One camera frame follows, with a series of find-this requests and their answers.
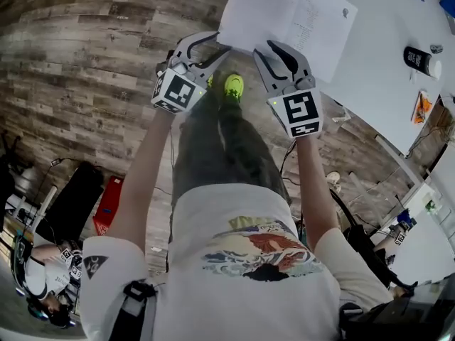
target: cable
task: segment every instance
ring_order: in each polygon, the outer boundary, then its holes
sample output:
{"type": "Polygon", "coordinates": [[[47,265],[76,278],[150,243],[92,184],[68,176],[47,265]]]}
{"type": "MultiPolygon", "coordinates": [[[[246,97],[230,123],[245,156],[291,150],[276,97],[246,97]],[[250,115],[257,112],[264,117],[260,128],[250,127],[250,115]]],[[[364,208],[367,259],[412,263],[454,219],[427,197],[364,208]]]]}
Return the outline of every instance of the cable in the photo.
{"type": "MultiPolygon", "coordinates": [[[[56,158],[54,159],[53,161],[50,162],[50,166],[49,168],[47,169],[47,171],[45,172],[44,176],[43,176],[43,179],[41,180],[40,182],[40,185],[38,186],[38,190],[36,191],[36,194],[35,194],[35,197],[33,198],[31,204],[30,204],[30,210],[28,211],[28,214],[27,214],[27,218],[30,218],[30,212],[31,212],[31,208],[32,208],[32,204],[35,203],[36,201],[36,198],[38,198],[40,192],[41,192],[41,188],[43,187],[43,184],[44,184],[44,181],[46,180],[46,178],[48,177],[48,174],[49,174],[49,171],[52,167],[55,167],[55,166],[58,166],[60,163],[62,163],[63,161],[79,161],[78,159],[73,159],[73,158],[56,158]]],[[[23,231],[22,231],[22,236],[20,239],[22,239],[25,234],[26,234],[26,231],[27,229],[30,227],[30,225],[33,223],[33,221],[35,220],[35,217],[36,215],[38,214],[38,208],[36,208],[36,211],[35,213],[33,214],[33,218],[31,219],[31,221],[28,223],[27,219],[26,219],[26,225],[24,226],[23,228],[23,231]]]]}
{"type": "Polygon", "coordinates": [[[49,225],[49,228],[50,228],[50,230],[52,231],[52,237],[54,238],[54,243],[55,243],[55,244],[57,244],[57,239],[55,238],[55,232],[54,232],[54,229],[53,229],[53,228],[52,228],[52,226],[50,225],[50,223],[49,223],[48,219],[46,219],[45,217],[43,217],[43,220],[45,220],[45,221],[48,223],[48,225],[49,225]]]}
{"type": "Polygon", "coordinates": [[[376,227],[376,226],[373,226],[372,224],[370,224],[369,222],[366,222],[362,217],[360,217],[360,215],[358,213],[355,213],[354,216],[357,216],[357,218],[366,223],[367,225],[371,226],[373,229],[376,230],[376,232],[379,232],[380,234],[384,234],[384,235],[387,235],[387,236],[390,236],[392,237],[392,239],[396,240],[397,238],[396,237],[393,237],[391,234],[388,234],[387,232],[384,232],[380,229],[380,227],[376,227]]]}
{"type": "MultiPolygon", "coordinates": [[[[398,172],[399,170],[401,169],[401,167],[398,167],[397,169],[395,169],[393,172],[391,172],[391,174],[389,174],[387,176],[386,179],[384,180],[381,180],[379,183],[377,183],[376,185],[374,185],[372,188],[370,188],[369,190],[366,190],[367,193],[370,192],[371,190],[374,190],[376,189],[377,186],[379,186],[380,184],[384,183],[384,182],[387,182],[389,180],[390,177],[392,177],[394,174],[396,174],[396,172],[398,172]]],[[[358,198],[362,197],[363,195],[358,195],[356,198],[353,198],[351,201],[349,201],[347,203],[347,205],[350,205],[352,202],[354,202],[355,200],[357,200],[358,198]]]]}
{"type": "Polygon", "coordinates": [[[414,149],[416,149],[416,147],[425,139],[427,138],[428,136],[430,136],[431,134],[433,134],[433,132],[435,131],[438,131],[438,130],[445,130],[445,129],[448,129],[450,128],[451,126],[453,126],[454,122],[452,121],[450,124],[448,125],[445,125],[445,126],[433,126],[430,130],[429,130],[429,133],[428,134],[425,134],[423,136],[420,136],[418,139],[417,139],[417,142],[411,147],[411,149],[409,150],[409,153],[407,154],[406,156],[406,159],[409,159],[412,157],[412,154],[414,153],[414,149]]]}
{"type": "Polygon", "coordinates": [[[293,185],[300,185],[300,183],[296,183],[294,182],[291,178],[288,178],[288,177],[282,177],[283,180],[288,180],[289,182],[291,182],[293,185]]]}
{"type": "Polygon", "coordinates": [[[405,209],[405,206],[403,206],[403,204],[401,203],[400,199],[398,198],[398,195],[395,195],[395,198],[397,199],[398,203],[400,204],[400,206],[402,207],[403,210],[406,210],[405,209]]]}
{"type": "Polygon", "coordinates": [[[355,221],[354,216],[352,216],[349,209],[344,204],[344,202],[341,200],[341,198],[338,196],[338,194],[332,189],[330,189],[330,194],[331,194],[333,200],[337,203],[337,205],[341,208],[341,210],[345,214],[346,219],[349,221],[350,227],[356,226],[357,222],[355,221]]]}
{"type": "MultiPolygon", "coordinates": [[[[28,218],[30,218],[30,212],[31,212],[32,204],[35,203],[36,198],[37,198],[38,195],[40,194],[41,187],[43,187],[44,181],[45,181],[46,178],[48,177],[48,174],[49,174],[50,169],[53,167],[52,162],[50,162],[50,166],[49,166],[49,168],[47,169],[47,171],[45,172],[45,174],[44,174],[44,176],[43,176],[43,179],[41,180],[40,185],[38,186],[38,190],[36,191],[35,197],[33,198],[32,202],[31,202],[31,204],[30,204],[30,210],[28,211],[28,214],[27,214],[27,217],[28,217],[28,218]]],[[[38,208],[36,208],[36,211],[35,211],[35,213],[34,213],[34,215],[33,215],[33,218],[32,218],[31,221],[30,221],[30,224],[32,224],[32,222],[34,221],[35,216],[36,216],[37,213],[38,213],[38,208]]],[[[27,229],[28,229],[28,227],[29,227],[30,224],[28,224],[28,221],[27,221],[27,219],[26,219],[26,226],[25,226],[24,229],[23,229],[23,235],[25,235],[25,233],[26,233],[26,231],[27,231],[27,229]]]]}
{"type": "Polygon", "coordinates": [[[170,195],[170,196],[172,196],[172,194],[171,194],[171,193],[169,193],[169,192],[166,192],[165,190],[162,190],[160,187],[155,187],[155,188],[156,188],[157,190],[160,190],[162,193],[166,193],[167,195],[170,195]]]}
{"type": "Polygon", "coordinates": [[[300,207],[300,241],[302,241],[302,238],[304,237],[304,212],[302,211],[300,207]]]}
{"type": "Polygon", "coordinates": [[[282,163],[281,168],[279,169],[279,174],[280,175],[283,174],[284,163],[286,162],[287,157],[289,156],[290,153],[292,153],[292,151],[294,150],[296,145],[297,145],[297,140],[294,139],[294,141],[291,143],[291,145],[287,149],[286,154],[284,154],[283,163],[282,163]]]}
{"type": "Polygon", "coordinates": [[[173,138],[172,138],[172,128],[169,130],[169,134],[171,135],[171,167],[172,167],[172,171],[173,171],[173,167],[174,167],[174,164],[175,164],[175,157],[174,157],[174,151],[173,151],[173,138]]]}

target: white wall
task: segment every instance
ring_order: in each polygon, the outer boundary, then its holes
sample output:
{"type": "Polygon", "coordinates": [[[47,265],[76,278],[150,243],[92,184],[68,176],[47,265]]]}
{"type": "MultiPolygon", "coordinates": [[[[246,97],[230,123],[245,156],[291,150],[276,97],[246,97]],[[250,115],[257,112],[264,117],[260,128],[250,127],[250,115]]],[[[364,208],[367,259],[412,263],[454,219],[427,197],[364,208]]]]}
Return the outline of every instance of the white wall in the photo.
{"type": "Polygon", "coordinates": [[[455,148],[450,143],[432,171],[431,184],[440,193],[441,210],[436,218],[455,249],[455,148]]]}

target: graphic print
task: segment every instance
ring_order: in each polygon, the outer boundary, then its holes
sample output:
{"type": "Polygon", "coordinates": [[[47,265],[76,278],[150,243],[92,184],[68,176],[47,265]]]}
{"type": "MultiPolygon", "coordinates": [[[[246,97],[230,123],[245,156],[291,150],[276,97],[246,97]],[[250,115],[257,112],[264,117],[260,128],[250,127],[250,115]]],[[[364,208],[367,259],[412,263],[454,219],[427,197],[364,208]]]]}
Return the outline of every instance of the graphic print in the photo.
{"type": "Polygon", "coordinates": [[[164,81],[164,75],[161,75],[158,78],[158,81],[156,81],[156,86],[155,86],[155,90],[154,90],[154,98],[159,95],[163,81],[164,81]]]}
{"type": "Polygon", "coordinates": [[[88,256],[84,259],[85,269],[87,269],[88,278],[91,279],[98,269],[105,263],[107,256],[95,255],[88,256]]]}
{"type": "Polygon", "coordinates": [[[311,122],[310,124],[303,124],[301,126],[295,126],[291,128],[291,134],[293,137],[302,136],[305,134],[316,133],[319,130],[319,122],[311,122]]]}
{"type": "Polygon", "coordinates": [[[191,96],[193,96],[194,89],[195,86],[191,83],[179,76],[174,76],[164,98],[186,109],[191,96]]]}
{"type": "Polygon", "coordinates": [[[82,272],[81,272],[78,268],[76,268],[75,266],[73,266],[73,267],[71,268],[71,275],[72,275],[75,279],[79,280],[80,277],[82,276],[82,272]]]}
{"type": "Polygon", "coordinates": [[[236,217],[234,229],[216,235],[203,268],[214,274],[244,276],[255,281],[281,281],[319,273],[323,265],[281,221],[262,217],[236,217]],[[239,224],[248,223],[247,227],[239,224]]]}
{"type": "Polygon", "coordinates": [[[317,119],[318,110],[310,91],[285,97],[284,107],[290,124],[317,119]]]}
{"type": "Polygon", "coordinates": [[[64,249],[60,253],[60,258],[66,263],[66,264],[71,264],[71,261],[73,260],[73,255],[71,254],[71,251],[68,249],[64,249]]]}
{"type": "Polygon", "coordinates": [[[179,108],[168,104],[166,101],[163,101],[162,99],[160,99],[157,103],[155,103],[155,105],[160,106],[160,108],[165,109],[166,111],[172,112],[173,114],[177,114],[181,111],[179,108]]]}

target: red box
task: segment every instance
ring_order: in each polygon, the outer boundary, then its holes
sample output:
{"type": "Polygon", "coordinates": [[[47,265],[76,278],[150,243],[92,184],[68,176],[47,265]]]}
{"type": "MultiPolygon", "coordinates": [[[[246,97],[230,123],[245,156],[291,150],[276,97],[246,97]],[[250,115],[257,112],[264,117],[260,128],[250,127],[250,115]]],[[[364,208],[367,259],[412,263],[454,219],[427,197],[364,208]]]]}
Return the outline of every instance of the red box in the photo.
{"type": "Polygon", "coordinates": [[[122,191],[123,178],[112,176],[102,194],[97,213],[93,217],[93,223],[98,235],[104,235],[109,229],[115,212],[119,207],[120,192],[122,191]]]}

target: neon yellow sneaker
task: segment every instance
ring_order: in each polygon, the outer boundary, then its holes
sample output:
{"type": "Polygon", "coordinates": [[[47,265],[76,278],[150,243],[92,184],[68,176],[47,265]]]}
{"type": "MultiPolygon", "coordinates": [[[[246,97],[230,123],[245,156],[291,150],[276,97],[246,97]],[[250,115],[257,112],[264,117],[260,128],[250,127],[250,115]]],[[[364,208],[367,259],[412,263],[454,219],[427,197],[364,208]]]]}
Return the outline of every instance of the neon yellow sneaker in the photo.
{"type": "Polygon", "coordinates": [[[213,75],[211,75],[208,80],[207,80],[207,86],[209,88],[212,88],[213,87],[213,75]]]}
{"type": "Polygon", "coordinates": [[[225,95],[235,97],[238,102],[243,94],[243,78],[242,76],[233,74],[226,79],[225,95]]]}

